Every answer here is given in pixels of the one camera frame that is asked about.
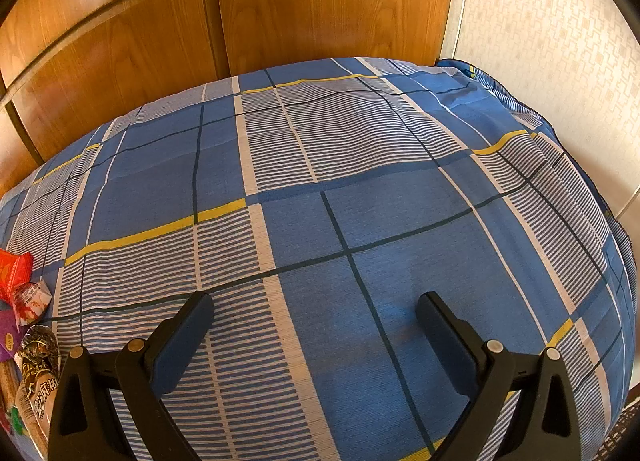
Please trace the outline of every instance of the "clamp jaw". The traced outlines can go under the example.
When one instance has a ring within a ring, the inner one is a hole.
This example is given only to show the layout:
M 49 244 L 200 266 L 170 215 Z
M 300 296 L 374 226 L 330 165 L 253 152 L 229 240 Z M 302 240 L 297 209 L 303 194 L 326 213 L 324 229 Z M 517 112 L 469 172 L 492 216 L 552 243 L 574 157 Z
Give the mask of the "clamp jaw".
M 509 391 L 520 391 L 495 461 L 579 461 L 574 395 L 560 352 L 512 353 L 483 342 L 434 291 L 418 299 L 418 322 L 459 394 L 469 397 L 433 461 L 476 461 Z
M 51 416 L 49 461 L 135 461 L 111 400 L 122 391 L 131 417 L 156 461 L 200 461 L 162 404 L 213 322 L 213 301 L 196 291 L 148 340 L 120 351 L 69 352 Z

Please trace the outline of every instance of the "bed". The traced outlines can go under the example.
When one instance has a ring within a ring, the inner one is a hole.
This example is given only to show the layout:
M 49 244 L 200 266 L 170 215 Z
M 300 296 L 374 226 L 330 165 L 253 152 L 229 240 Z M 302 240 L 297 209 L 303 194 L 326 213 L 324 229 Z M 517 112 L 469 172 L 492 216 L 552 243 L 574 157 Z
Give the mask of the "bed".
M 428 459 L 466 399 L 415 320 L 425 291 L 484 339 L 561 351 L 585 460 L 628 390 L 628 237 L 552 127 L 458 60 L 301 62 L 143 105 L 6 194 L 0 245 L 33 253 L 65 354 L 212 296 L 163 400 L 203 460 Z

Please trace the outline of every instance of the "blue plaid bedsheet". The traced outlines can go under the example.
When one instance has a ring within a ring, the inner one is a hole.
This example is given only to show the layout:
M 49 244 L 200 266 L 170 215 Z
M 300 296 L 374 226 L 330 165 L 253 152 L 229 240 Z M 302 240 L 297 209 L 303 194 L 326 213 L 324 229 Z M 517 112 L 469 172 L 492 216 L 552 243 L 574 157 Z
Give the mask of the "blue plaid bedsheet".
M 629 385 L 628 237 L 551 126 L 456 60 L 302 62 L 143 105 L 4 196 L 0 239 L 33 253 L 64 353 L 210 293 L 164 398 L 203 460 L 428 459 L 466 404 L 415 321 L 430 290 L 485 339 L 558 347 L 585 460 Z

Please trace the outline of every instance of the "patterned wall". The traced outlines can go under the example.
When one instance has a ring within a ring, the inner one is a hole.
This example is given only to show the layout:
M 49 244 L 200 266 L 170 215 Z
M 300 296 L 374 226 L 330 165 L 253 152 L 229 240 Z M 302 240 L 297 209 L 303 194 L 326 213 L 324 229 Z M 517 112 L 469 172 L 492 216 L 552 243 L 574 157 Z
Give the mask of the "patterned wall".
M 613 0 L 451 0 L 442 57 L 550 121 L 640 250 L 640 46 Z

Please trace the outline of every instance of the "candy wrapper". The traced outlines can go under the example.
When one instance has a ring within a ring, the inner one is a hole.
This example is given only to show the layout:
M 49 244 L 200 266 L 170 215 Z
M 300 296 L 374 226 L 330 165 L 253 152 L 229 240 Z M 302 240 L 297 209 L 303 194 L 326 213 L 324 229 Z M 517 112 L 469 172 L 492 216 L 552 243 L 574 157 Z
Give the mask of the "candy wrapper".
M 14 310 L 16 327 L 27 326 L 38 320 L 50 301 L 51 292 L 43 279 L 15 286 L 9 294 L 9 302 Z
M 56 336 L 46 326 L 31 326 L 14 359 L 22 372 L 24 389 L 33 414 L 48 438 L 60 375 L 60 350 Z
M 0 298 L 11 303 L 10 297 L 14 288 L 31 278 L 33 257 L 31 253 L 14 255 L 0 249 Z
M 12 433 L 11 409 L 14 405 L 15 394 L 18 391 L 18 376 L 12 359 L 0 362 L 0 423 L 9 433 Z
M 0 362 L 14 357 L 25 331 L 16 325 L 11 309 L 0 311 Z
M 18 386 L 18 392 L 15 395 L 15 408 L 18 411 L 21 421 L 24 423 L 24 428 L 27 430 L 33 446 L 36 447 L 38 454 L 43 459 L 47 458 L 47 451 L 49 450 L 49 441 L 44 435 L 38 420 L 33 415 L 33 409 L 31 408 L 31 402 L 27 397 L 27 391 L 24 388 L 24 380 L 20 382 Z

